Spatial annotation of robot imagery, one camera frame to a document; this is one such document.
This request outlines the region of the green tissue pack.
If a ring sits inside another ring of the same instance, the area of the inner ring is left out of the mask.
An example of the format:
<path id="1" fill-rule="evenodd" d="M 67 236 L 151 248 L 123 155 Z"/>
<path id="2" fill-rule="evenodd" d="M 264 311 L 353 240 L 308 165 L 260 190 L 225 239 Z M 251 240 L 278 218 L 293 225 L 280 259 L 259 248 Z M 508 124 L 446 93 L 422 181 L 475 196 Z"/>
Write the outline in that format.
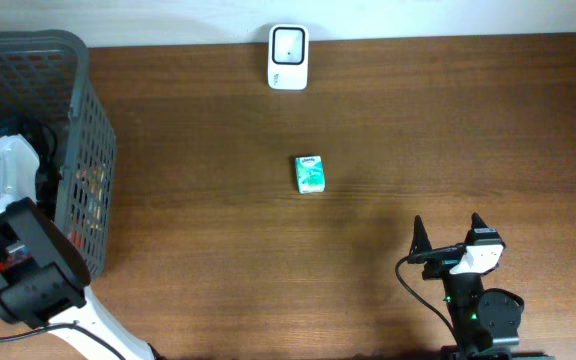
<path id="1" fill-rule="evenodd" d="M 319 193 L 325 190 L 326 180 L 320 156 L 297 157 L 295 171 L 300 194 Z"/>

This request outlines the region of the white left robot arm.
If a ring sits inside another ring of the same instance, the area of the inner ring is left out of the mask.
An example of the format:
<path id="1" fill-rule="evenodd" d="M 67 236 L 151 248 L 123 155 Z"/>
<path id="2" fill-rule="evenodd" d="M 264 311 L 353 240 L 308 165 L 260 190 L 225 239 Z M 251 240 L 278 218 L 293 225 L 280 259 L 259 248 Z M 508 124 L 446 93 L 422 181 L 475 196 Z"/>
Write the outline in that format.
<path id="1" fill-rule="evenodd" d="M 0 135 L 0 318 L 29 328 L 0 343 L 51 334 L 87 359 L 159 358 L 102 305 L 84 258 L 38 207 L 39 168 L 23 135 Z"/>

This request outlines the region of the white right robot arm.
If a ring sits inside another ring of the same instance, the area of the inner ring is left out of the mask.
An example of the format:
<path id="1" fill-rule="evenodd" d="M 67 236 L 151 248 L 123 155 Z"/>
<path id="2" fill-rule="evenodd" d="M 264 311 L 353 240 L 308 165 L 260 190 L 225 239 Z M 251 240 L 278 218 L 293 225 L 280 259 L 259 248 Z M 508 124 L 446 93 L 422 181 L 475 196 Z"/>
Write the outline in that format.
<path id="1" fill-rule="evenodd" d="M 395 274 L 400 284 L 422 305 L 439 316 L 455 344 L 440 350 L 441 359 L 533 360 L 547 359 L 539 352 L 516 353 L 525 309 L 522 297 L 501 288 L 486 289 L 482 278 L 498 268 L 506 244 L 498 231 L 474 213 L 465 239 L 454 245 L 431 245 L 422 218 L 416 216 L 408 255 L 399 260 Z M 402 264 L 421 264 L 422 279 L 443 284 L 449 315 L 417 294 L 400 273 Z"/>

